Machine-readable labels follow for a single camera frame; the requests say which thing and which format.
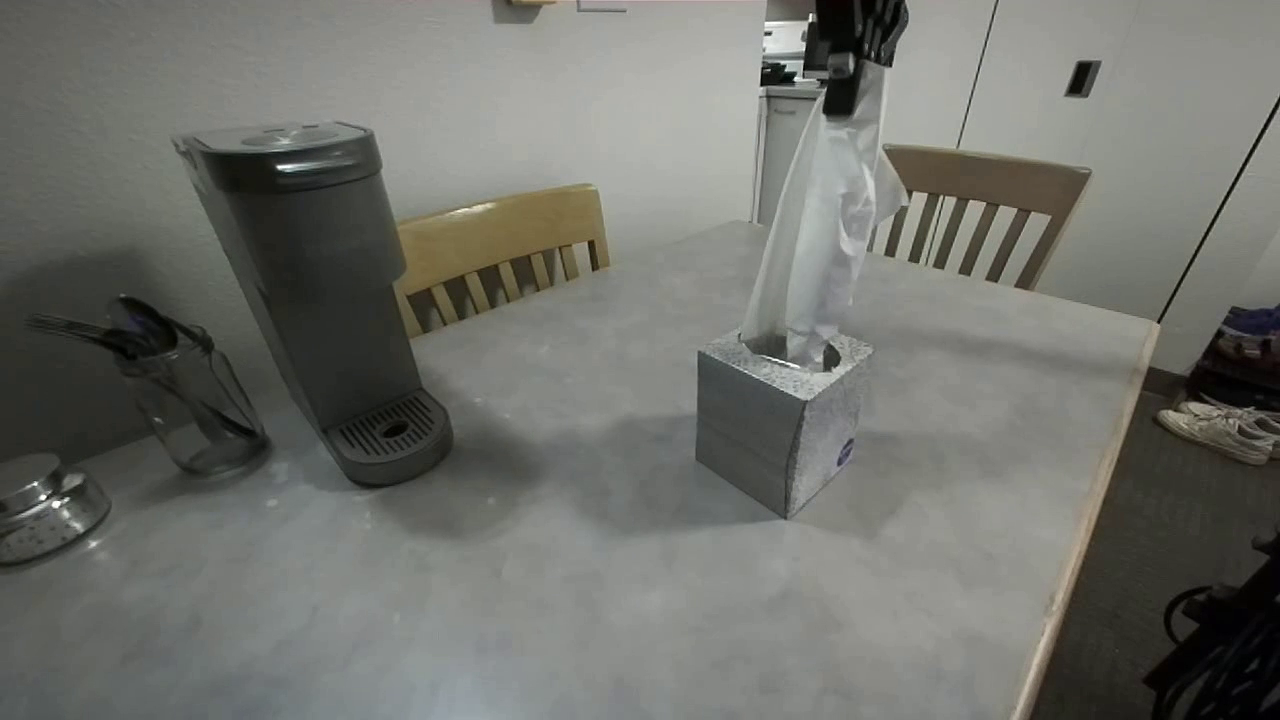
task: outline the tissue box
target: tissue box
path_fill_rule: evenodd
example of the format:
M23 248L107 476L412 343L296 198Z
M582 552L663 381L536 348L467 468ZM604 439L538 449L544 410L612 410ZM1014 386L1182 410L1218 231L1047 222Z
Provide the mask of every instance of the tissue box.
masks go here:
M694 458L771 508L799 511L853 457L870 348L837 335L825 366L729 335L694 354Z

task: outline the gray coffee maker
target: gray coffee maker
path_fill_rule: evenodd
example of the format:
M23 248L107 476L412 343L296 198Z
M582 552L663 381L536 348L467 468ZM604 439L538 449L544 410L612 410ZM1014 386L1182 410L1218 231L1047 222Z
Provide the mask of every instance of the gray coffee maker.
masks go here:
M174 134L266 348L350 482L435 468L448 410L420 386L378 154L356 122Z

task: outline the table edge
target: table edge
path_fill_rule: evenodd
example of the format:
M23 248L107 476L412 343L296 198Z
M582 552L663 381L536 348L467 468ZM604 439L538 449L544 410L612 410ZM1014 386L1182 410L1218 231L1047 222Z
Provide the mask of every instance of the table edge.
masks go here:
M1083 501L1083 518L1076 529L1076 538L1066 546L1066 569L1062 574L1056 580L1056 592L1051 592L1051 604L1047 604L1047 624L1034 638L1034 650L1032 650L1032 667L1025 674L1025 688L1014 690L1014 702L1011 702L1011 720L1029 720L1032 709L1034 709L1034 695L1043 688L1043 672L1047 672L1047 659L1051 659L1051 647L1056 647L1056 635L1062 626L1062 614L1066 614L1066 599L1070 599L1070 588L1081 580L1081 569L1083 569L1083 556L1086 556L1086 538L1095 533L1095 518L1102 511L1102 501L1109 501L1109 488L1111 488L1111 476L1116 476L1116 464L1118 464L1118 451L1125 451L1125 436L1126 436L1126 424L1131 424L1131 409L1137 400L1143 396L1143 377L1152 366L1152 353L1156 353L1156 338L1160 338L1160 323L1148 327L1148 338L1143 338L1143 353L1138 359L1131 364L1126 371L1126 400L1125 400L1125 419L1111 436L1111 449L1098 457L1095 473L1092 473L1092 482L1086 482L1086 501Z

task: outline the wooden chair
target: wooden chair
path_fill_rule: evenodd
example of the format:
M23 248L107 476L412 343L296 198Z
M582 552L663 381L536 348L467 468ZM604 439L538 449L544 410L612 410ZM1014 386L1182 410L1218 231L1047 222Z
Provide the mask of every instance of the wooden chair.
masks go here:
M1014 288L1040 282L1086 182L1086 169L1066 163L905 145L885 150L910 202L877 231L870 252Z
M608 268L598 193L593 182L495 196L398 222L394 280L412 335L480 317L528 292Z

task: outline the table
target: table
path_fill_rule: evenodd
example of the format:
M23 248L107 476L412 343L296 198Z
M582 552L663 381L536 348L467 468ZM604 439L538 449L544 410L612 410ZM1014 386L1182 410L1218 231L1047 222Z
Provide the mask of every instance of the table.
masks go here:
M88 458L88 544L0 574L0 715L1021 715L1156 338L870 261L853 468L771 518L690 458L694 348L761 226L417 338L455 457L361 493L293 402L235 482Z

